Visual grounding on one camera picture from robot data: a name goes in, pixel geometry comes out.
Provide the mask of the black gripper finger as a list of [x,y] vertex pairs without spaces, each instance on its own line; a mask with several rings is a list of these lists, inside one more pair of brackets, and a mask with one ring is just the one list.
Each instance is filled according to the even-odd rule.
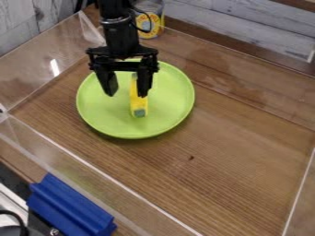
[[153,86],[153,75],[154,69],[150,66],[142,65],[137,71],[137,89],[138,89],[138,96],[146,98],[150,93],[150,89]]
[[102,84],[103,92],[110,97],[114,97],[119,90],[119,81],[117,73],[114,71],[101,69],[97,71],[97,76]]

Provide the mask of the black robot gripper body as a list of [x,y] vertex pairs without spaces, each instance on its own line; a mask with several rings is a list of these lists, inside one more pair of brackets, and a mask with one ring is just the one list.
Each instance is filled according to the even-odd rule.
[[90,69],[137,72],[141,67],[145,67],[151,73],[157,73],[159,52],[141,44],[134,18],[103,18],[101,23],[106,45],[87,49]]

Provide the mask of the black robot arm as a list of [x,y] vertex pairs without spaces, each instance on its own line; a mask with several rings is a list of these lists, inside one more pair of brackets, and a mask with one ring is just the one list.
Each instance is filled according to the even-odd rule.
[[117,72],[135,72],[137,95],[146,98],[154,74],[159,72],[159,51],[139,42],[141,28],[135,22],[135,11],[142,10],[135,7],[134,0],[98,0],[98,5],[106,45],[87,49],[90,69],[110,97],[119,90]]

